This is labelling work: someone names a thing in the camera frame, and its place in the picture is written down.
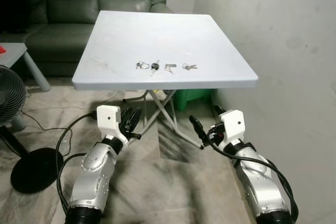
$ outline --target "electric fan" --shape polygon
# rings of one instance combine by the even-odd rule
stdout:
[[[25,99],[26,89],[21,78],[0,65],[0,138],[21,157],[12,171],[10,182],[17,191],[30,194],[47,188],[56,179],[56,150],[40,148],[28,152],[5,126],[19,114]],[[59,152],[57,155],[61,167],[63,157]]]

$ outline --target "table top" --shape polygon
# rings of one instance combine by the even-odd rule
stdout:
[[[2,43],[6,52],[0,54],[0,65],[10,68],[26,51],[27,47],[24,43]]]
[[[153,76],[136,69],[158,60]],[[173,74],[165,64],[177,65]],[[101,11],[72,82],[78,90],[140,90],[252,88],[257,80],[209,15]]]

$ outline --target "green container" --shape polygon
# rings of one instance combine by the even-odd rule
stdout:
[[[202,98],[208,102],[213,89],[182,89],[174,94],[174,106],[179,111],[184,111],[188,101]]]

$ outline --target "fan stand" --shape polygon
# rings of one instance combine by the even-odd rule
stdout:
[[[24,194],[42,191],[50,186],[57,177],[56,150],[40,148],[28,152],[17,138],[7,129],[0,127],[0,136],[20,155],[11,174],[11,183],[15,190]],[[58,152],[58,166],[63,164],[63,157]]]

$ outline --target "sofa armrest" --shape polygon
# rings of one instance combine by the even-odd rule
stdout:
[[[151,13],[173,13],[173,11],[170,10],[165,4],[158,3],[152,6]]]

